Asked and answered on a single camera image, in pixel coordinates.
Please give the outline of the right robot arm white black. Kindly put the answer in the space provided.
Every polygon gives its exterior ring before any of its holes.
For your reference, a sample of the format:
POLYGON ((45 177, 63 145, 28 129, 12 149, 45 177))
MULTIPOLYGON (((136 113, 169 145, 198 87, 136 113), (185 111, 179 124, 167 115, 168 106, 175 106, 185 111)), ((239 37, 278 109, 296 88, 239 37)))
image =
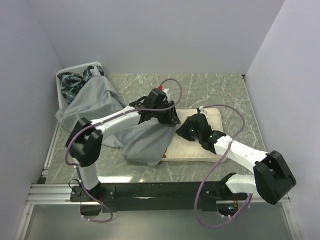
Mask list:
POLYGON ((226 200, 236 194, 253 194, 275 205, 297 184, 281 153, 254 149, 220 130, 213 130, 202 113, 187 117, 176 133, 187 141, 197 141, 203 149, 225 156, 250 171, 249 175, 231 173, 220 181, 219 193, 226 200))

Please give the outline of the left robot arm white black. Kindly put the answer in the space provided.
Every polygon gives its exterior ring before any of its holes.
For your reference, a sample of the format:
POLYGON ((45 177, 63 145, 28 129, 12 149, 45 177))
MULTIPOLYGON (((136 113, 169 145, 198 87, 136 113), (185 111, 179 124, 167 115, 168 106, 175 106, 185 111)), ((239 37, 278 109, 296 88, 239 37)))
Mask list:
POLYGON ((83 117, 78 120, 65 144, 65 162, 76 168, 82 195, 88 201, 94 201, 100 195, 101 182, 95 162, 100 156, 103 141, 153 118, 162 125, 179 124, 176 105, 181 98, 177 101, 169 100, 163 90, 154 88, 147 96, 140 97, 109 116, 93 120, 83 117))

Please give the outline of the cream pillow with bear print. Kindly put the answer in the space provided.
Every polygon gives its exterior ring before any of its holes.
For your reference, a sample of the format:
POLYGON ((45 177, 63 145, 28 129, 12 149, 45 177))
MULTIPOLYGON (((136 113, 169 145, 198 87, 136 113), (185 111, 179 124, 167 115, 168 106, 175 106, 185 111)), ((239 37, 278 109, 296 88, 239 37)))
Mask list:
MULTIPOLYGON (((220 111, 217 108, 207 108, 205 111, 211 129, 222 132, 223 124, 220 111)), ((198 141, 188 141, 175 133, 163 154, 161 161, 215 163, 220 157, 221 156, 218 154, 203 149, 198 141)))

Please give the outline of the grey pillowcase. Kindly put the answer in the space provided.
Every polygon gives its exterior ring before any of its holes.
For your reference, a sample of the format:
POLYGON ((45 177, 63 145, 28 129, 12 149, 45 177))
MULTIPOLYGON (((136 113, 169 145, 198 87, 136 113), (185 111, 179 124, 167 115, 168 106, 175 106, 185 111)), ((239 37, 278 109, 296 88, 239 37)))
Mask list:
MULTIPOLYGON (((106 77, 93 76, 69 106, 58 110, 55 117, 68 131, 72 131, 81 118, 100 119, 125 107, 125 102, 106 77)), ((162 160, 174 133, 173 126, 160 124, 156 118, 151 118, 116 132, 102 143, 107 147, 120 149, 127 161, 154 167, 162 160)))

